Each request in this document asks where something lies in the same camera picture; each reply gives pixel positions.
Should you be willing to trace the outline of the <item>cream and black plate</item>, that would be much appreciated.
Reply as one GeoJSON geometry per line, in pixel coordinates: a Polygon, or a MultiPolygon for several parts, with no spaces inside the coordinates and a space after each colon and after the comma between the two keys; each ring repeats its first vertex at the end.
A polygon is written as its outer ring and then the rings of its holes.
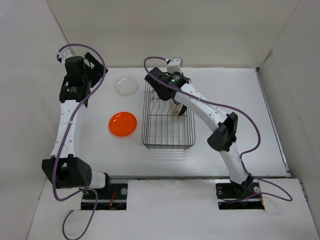
{"type": "Polygon", "coordinates": [[[174,116],[182,116],[184,114],[184,105],[182,103],[173,100],[171,109],[174,116]]]}

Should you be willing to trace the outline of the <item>clear glass plate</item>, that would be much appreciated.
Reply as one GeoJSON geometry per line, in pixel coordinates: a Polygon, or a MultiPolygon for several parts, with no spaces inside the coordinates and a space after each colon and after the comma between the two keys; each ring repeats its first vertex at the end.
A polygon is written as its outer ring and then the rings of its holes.
{"type": "Polygon", "coordinates": [[[134,94],[139,88],[138,80],[132,75],[120,77],[114,83],[115,91],[121,96],[134,94]]]}

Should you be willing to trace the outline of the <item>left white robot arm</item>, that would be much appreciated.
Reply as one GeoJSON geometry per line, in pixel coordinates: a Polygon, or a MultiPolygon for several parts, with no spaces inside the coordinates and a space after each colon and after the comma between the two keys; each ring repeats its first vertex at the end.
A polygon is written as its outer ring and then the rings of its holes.
{"type": "Polygon", "coordinates": [[[89,52],[74,56],[68,50],[62,54],[66,69],[59,93],[60,119],[55,145],[41,168],[58,189],[93,188],[102,199],[111,195],[112,186],[106,173],[92,170],[79,157],[82,122],[88,108],[91,89],[108,70],[89,52]]]}

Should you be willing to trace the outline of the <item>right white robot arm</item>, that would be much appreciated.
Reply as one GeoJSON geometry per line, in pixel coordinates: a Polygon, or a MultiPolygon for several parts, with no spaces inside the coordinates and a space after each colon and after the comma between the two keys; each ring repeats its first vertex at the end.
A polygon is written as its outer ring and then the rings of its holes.
{"type": "Polygon", "coordinates": [[[155,90],[163,101],[170,99],[183,104],[197,115],[211,130],[208,145],[221,155],[230,176],[231,191],[237,197],[249,192],[247,174],[240,163],[240,153],[236,144],[238,116],[204,103],[203,96],[193,87],[190,80],[180,72],[168,75],[155,67],[144,80],[155,90]]]}

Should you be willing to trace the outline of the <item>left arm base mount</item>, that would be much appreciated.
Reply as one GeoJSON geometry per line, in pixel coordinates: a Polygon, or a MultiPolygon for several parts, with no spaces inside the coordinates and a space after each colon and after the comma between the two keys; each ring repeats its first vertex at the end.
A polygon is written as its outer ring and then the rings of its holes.
{"type": "MultiPolygon", "coordinates": [[[[127,209],[128,180],[112,179],[111,190],[102,188],[96,189],[98,201],[96,210],[104,211],[124,211],[127,209]]],[[[93,210],[96,195],[91,190],[86,190],[82,194],[80,203],[81,210],[93,210]]]]}

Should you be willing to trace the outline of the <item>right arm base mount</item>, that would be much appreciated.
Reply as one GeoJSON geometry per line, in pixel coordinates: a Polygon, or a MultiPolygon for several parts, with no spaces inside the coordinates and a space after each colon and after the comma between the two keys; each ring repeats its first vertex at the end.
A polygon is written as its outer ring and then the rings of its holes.
{"type": "Polygon", "coordinates": [[[230,182],[217,182],[216,196],[219,210],[264,210],[260,184],[254,181],[244,193],[236,193],[230,182]]]}

